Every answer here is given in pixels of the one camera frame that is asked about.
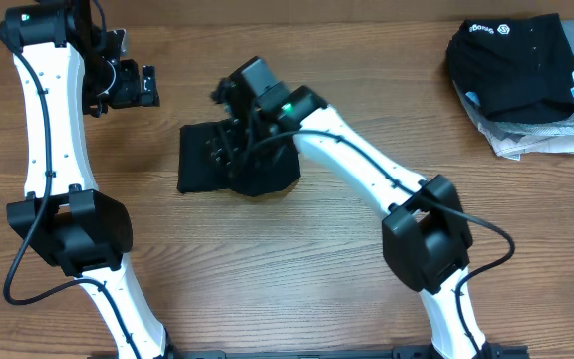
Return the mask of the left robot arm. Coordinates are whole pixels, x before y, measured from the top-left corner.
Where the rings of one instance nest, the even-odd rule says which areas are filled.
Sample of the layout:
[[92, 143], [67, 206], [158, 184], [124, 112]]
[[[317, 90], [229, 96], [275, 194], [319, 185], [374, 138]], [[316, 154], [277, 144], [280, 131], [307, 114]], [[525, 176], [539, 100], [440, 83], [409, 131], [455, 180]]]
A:
[[10, 8], [0, 24], [22, 84], [28, 141], [24, 197], [7, 205], [7, 220], [23, 250], [89, 295], [118, 357], [170, 358], [173, 345], [132, 266], [128, 211], [100, 192], [84, 124], [108, 109], [157, 106], [155, 69], [126, 57], [126, 32], [95, 24], [97, 8], [39, 1]]

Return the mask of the folded black polo shirt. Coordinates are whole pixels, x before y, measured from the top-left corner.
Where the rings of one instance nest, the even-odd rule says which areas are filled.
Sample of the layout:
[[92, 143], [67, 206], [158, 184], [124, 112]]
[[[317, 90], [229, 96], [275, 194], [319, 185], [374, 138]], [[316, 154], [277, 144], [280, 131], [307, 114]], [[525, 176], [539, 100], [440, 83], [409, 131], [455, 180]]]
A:
[[466, 19], [446, 49], [450, 76], [497, 123], [543, 124], [574, 113], [574, 54], [557, 13]]

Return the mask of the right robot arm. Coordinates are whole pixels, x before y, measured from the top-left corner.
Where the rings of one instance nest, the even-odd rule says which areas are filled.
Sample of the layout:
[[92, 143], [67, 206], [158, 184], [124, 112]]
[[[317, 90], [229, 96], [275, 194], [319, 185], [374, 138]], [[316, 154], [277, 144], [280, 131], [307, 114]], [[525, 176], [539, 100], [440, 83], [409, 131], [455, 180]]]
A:
[[301, 157], [326, 168], [380, 220], [385, 262], [420, 296], [430, 321], [431, 353], [488, 355], [467, 288], [472, 218], [448, 179], [426, 179], [397, 164], [311, 88], [289, 89], [260, 57], [222, 78], [211, 98], [230, 115], [217, 125], [214, 160], [232, 190], [281, 191], [299, 176]]

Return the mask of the folded grey garment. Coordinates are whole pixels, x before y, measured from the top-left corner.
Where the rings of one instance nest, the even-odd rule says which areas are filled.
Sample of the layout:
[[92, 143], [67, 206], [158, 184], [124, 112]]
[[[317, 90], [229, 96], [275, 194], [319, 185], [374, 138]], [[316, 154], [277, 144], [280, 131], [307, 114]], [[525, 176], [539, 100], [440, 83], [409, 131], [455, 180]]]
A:
[[[565, 29], [562, 25], [564, 33], [569, 41], [570, 47], [574, 54], [574, 28]], [[479, 110], [478, 98], [475, 93], [463, 93], [454, 83], [461, 100], [464, 102], [467, 110], [470, 112], [472, 119], [477, 124], [483, 124], [500, 140], [510, 138], [518, 141], [524, 136], [542, 136], [542, 137], [557, 137], [574, 135], [574, 113], [569, 118], [551, 123], [543, 124], [523, 124], [523, 123], [497, 123], [489, 120]]]

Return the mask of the black t-shirt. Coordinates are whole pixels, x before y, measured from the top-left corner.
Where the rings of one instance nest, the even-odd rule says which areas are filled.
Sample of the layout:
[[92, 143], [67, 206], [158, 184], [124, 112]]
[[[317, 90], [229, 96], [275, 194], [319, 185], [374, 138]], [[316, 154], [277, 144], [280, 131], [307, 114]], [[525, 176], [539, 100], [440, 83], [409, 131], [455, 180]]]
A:
[[257, 197], [286, 189], [300, 177], [296, 150], [287, 145], [249, 153], [247, 129], [233, 120], [185, 125], [179, 130], [177, 190], [229, 189]]

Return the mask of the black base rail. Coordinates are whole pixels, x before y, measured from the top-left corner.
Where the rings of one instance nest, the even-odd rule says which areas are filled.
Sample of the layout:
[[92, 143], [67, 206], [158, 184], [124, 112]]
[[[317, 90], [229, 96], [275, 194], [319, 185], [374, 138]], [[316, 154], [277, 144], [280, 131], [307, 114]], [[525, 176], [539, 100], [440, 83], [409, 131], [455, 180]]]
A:
[[[484, 358], [528, 359], [527, 346], [485, 344]], [[212, 351], [175, 351], [169, 358], [182, 359], [433, 359], [442, 358], [429, 345], [409, 345], [390, 350], [346, 350], [304, 352], [227, 353]]]

